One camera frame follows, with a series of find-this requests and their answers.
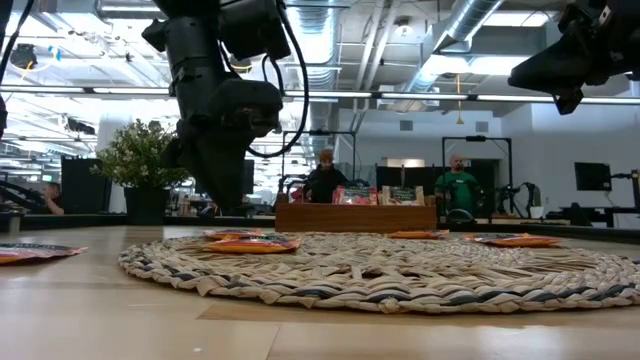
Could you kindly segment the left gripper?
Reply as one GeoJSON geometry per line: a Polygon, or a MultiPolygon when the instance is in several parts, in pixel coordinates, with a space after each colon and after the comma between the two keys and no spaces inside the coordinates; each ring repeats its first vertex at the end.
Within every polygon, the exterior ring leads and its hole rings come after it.
{"type": "Polygon", "coordinates": [[[239,206],[246,148],[279,126],[279,90],[263,81],[192,81],[178,83],[175,96],[181,119],[178,138],[164,149],[165,166],[195,169],[197,181],[218,206],[239,206]]]}

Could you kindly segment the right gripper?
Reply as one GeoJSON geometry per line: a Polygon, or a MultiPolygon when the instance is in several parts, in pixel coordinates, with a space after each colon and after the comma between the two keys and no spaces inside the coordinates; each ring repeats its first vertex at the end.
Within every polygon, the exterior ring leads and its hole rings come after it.
{"type": "Polygon", "coordinates": [[[559,20],[562,38],[511,70],[507,83],[549,94],[560,115],[575,111],[586,83],[628,71],[628,0],[573,1],[559,20]]]}

